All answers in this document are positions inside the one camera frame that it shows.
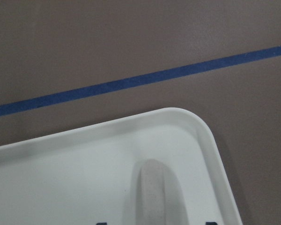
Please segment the floor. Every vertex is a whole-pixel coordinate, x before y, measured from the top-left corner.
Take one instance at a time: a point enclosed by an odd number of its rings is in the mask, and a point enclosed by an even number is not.
[[[281,0],[0,0],[0,106],[281,46]],[[0,115],[0,145],[180,107],[211,128],[245,225],[281,225],[281,55]]]

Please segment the painter's tape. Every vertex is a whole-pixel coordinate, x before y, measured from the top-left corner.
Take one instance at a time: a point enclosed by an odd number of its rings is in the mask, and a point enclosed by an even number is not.
[[[133,88],[145,84],[166,81],[173,78],[188,76],[192,74],[202,73],[214,69],[230,67],[247,62],[267,59],[271,57],[281,56],[281,46],[263,49],[254,52],[233,55],[216,60],[210,60],[195,63],[187,66],[167,69],[159,72],[133,76],[121,80],[91,85],[84,88],[68,90],[51,95],[31,98],[19,102],[0,105],[0,116],[18,113],[26,110],[36,109],[44,106],[54,105],[58,103],[68,102],[80,98],[87,98],[95,95],[101,95],[117,90]]]

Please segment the brown floor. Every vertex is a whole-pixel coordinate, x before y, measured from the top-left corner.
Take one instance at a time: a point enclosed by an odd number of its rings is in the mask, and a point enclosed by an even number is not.
[[[0,105],[281,45],[281,0],[0,1]],[[0,145],[162,107],[211,128],[245,225],[281,225],[281,56],[0,117]]]

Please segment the blue tape line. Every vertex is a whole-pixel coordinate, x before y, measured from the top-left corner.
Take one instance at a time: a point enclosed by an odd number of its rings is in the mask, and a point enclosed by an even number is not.
[[[0,105],[0,116],[281,55],[281,46]]]

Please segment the tray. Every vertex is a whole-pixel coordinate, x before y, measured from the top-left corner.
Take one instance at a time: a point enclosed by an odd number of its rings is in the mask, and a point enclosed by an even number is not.
[[[164,108],[0,146],[0,225],[139,225],[150,159],[167,170],[167,225],[242,224],[208,126]]]

